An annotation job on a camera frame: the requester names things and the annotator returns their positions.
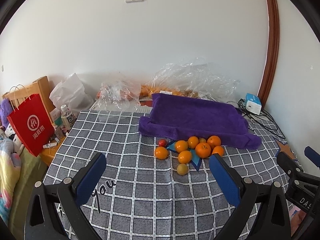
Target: blue gripper pad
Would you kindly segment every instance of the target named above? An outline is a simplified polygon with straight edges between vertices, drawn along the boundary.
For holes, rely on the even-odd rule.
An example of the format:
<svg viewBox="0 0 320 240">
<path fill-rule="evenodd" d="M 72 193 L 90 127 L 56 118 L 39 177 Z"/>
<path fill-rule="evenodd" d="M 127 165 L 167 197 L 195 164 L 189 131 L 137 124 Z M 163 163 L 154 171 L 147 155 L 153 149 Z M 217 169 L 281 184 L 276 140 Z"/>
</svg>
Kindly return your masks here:
<svg viewBox="0 0 320 240">
<path fill-rule="evenodd" d="M 78 207 L 88 202 L 94 188 L 104 173 L 107 166 L 106 157 L 101 154 L 87 171 L 76 190 L 76 204 Z"/>
<path fill-rule="evenodd" d="M 310 146 L 307 146 L 304 149 L 304 155 L 313 162 L 315 166 L 320 168 L 320 154 L 317 153 L 314 149 L 312 149 Z"/>
<path fill-rule="evenodd" d="M 240 188 L 236 185 L 229 172 L 217 158 L 217 154 L 211 155 L 209 159 L 209 168 L 216 179 L 229 204 L 237 207 L 240 203 Z"/>
</svg>

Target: plastic bag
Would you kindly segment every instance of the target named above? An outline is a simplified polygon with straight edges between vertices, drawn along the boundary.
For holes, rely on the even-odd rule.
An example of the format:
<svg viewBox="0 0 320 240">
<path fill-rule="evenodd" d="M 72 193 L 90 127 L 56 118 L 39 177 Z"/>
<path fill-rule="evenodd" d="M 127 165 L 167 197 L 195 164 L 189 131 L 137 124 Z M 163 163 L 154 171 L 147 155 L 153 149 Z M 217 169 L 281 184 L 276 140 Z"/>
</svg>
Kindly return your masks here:
<svg viewBox="0 0 320 240">
<path fill-rule="evenodd" d="M 140 98 L 165 91 L 172 95 L 224 103 L 235 101 L 233 94 L 239 81 L 213 74 L 201 61 L 196 58 L 184 64 L 167 64 L 155 73 L 149 83 L 141 86 Z"/>
<path fill-rule="evenodd" d="M 97 100 L 97 110 L 135 112 L 140 106 L 140 91 L 140 83 L 128 81 L 124 77 L 112 83 L 103 83 Z"/>
<path fill-rule="evenodd" d="M 59 110 L 62 105 L 67 105 L 76 117 L 81 110 L 93 105 L 93 99 L 84 92 L 84 86 L 76 73 L 56 85 L 49 98 Z"/>
</svg>

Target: metal bolt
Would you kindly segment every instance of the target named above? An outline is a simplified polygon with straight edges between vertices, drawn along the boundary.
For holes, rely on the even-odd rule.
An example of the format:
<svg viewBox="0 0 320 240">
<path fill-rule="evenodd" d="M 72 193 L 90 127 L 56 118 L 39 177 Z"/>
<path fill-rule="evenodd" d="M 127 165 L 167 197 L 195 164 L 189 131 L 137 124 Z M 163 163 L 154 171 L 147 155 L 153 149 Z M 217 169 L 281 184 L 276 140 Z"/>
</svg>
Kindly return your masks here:
<svg viewBox="0 0 320 240">
<path fill-rule="evenodd" d="M 250 178 L 248 178 L 248 177 L 244 178 L 243 180 L 244 180 L 244 182 L 247 183 L 247 184 L 252 183 L 252 179 L 250 179 Z"/>
<path fill-rule="evenodd" d="M 41 181 L 37 181 L 37 182 L 35 183 L 35 187 L 40 187 L 40 186 L 41 186 L 41 184 L 42 184 L 42 182 L 41 182 Z"/>
<path fill-rule="evenodd" d="M 281 187 L 281 184 L 278 181 L 275 181 L 273 184 L 275 185 L 275 187 Z"/>
<path fill-rule="evenodd" d="M 63 180 L 63 183 L 64 183 L 64 184 L 69 184 L 71 181 L 72 181 L 72 179 L 69 178 L 69 177 L 67 177 L 67 178 L 65 178 L 65 179 Z"/>
</svg>

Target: plastic bottle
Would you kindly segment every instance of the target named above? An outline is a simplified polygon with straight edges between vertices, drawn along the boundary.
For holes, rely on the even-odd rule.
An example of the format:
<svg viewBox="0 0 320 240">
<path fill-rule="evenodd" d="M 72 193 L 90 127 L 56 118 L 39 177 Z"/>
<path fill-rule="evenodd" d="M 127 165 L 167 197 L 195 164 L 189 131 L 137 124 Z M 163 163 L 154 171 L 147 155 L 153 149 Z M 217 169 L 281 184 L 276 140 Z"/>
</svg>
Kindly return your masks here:
<svg viewBox="0 0 320 240">
<path fill-rule="evenodd" d="M 76 118 L 73 113 L 68 109 L 67 105 L 61 106 L 61 119 L 67 130 L 71 130 L 76 122 Z"/>
<path fill-rule="evenodd" d="M 60 129 L 60 127 L 58 125 L 55 125 L 54 127 L 54 134 L 56 135 L 56 137 L 61 140 L 63 138 L 63 133 Z"/>
</svg>

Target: clear plastic wrap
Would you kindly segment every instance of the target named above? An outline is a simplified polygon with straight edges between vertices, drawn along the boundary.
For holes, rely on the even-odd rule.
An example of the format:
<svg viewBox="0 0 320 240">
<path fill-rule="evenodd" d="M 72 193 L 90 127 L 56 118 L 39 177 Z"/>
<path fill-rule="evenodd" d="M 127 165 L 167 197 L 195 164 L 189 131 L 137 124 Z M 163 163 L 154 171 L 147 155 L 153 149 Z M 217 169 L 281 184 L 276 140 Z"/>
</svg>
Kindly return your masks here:
<svg viewBox="0 0 320 240">
<path fill-rule="evenodd" d="M 213 74 L 202 59 L 196 58 L 184 64 L 167 64 L 152 77 L 149 83 L 141 86 L 140 98 L 151 97 L 153 93 L 167 91 L 177 96 L 215 100 L 235 101 L 233 93 L 238 80 Z"/>
<path fill-rule="evenodd" d="M 121 78 L 112 83 L 102 84 L 97 100 L 97 110 L 137 111 L 141 85 Z"/>
</svg>

